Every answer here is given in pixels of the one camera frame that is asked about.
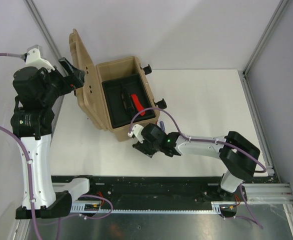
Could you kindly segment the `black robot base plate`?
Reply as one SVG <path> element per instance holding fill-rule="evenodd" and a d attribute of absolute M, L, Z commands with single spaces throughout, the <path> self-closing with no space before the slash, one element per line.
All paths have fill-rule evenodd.
<path fill-rule="evenodd" d="M 89 195 L 109 200 L 114 207 L 174 207 L 188 209 L 195 202 L 235 204 L 247 198 L 239 186 L 234 194 L 218 192 L 220 177 L 89 176 Z"/>

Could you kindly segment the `red handled pliers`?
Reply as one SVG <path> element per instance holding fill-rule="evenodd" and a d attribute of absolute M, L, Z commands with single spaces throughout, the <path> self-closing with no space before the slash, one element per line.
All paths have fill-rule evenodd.
<path fill-rule="evenodd" d="M 137 94 L 133 93 L 130 95 L 130 97 L 131 97 L 133 107 L 136 113 L 145 109 L 144 106 L 141 104 Z"/>

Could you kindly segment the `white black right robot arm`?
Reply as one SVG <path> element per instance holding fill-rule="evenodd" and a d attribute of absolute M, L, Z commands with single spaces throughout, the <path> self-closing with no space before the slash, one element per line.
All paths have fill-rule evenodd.
<path fill-rule="evenodd" d="M 168 157 L 197 155 L 221 160 L 227 168 L 221 177 L 217 195 L 230 200 L 238 187 L 255 174 L 260 150 L 236 131 L 226 136 L 198 138 L 180 132 L 165 133 L 158 125 L 133 125 L 127 134 L 136 138 L 132 147 L 148 157 L 161 152 Z"/>

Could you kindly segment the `tan plastic tool box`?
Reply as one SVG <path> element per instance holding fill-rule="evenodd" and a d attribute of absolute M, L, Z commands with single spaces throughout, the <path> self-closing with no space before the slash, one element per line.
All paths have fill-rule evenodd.
<path fill-rule="evenodd" d="M 76 68 L 85 72 L 84 86 L 75 90 L 81 110 L 99 130 L 113 133 L 119 142 L 129 139 L 131 122 L 145 126 L 157 123 L 164 99 L 155 101 L 147 75 L 136 56 L 94 64 L 78 31 L 69 35 L 69 47 Z"/>

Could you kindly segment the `black tool box tray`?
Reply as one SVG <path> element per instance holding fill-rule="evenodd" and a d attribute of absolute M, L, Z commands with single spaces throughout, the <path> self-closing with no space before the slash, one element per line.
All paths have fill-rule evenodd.
<path fill-rule="evenodd" d="M 147 95 L 142 78 L 138 73 L 102 82 L 112 128 L 130 124 L 137 114 L 131 94 L 137 94 L 143 107 L 150 108 L 151 101 Z"/>

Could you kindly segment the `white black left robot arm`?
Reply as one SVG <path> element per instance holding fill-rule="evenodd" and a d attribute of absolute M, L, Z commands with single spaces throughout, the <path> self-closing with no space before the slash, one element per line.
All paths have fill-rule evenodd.
<path fill-rule="evenodd" d="M 20 150 L 24 181 L 23 200 L 15 211 L 17 220 L 65 217 L 73 199 L 78 198 L 70 187 L 54 191 L 49 152 L 55 117 L 52 107 L 59 97 L 84 86 L 85 72 L 64 57 L 58 62 L 66 76 L 43 63 L 27 64 L 13 75 L 17 95 L 10 124 Z"/>

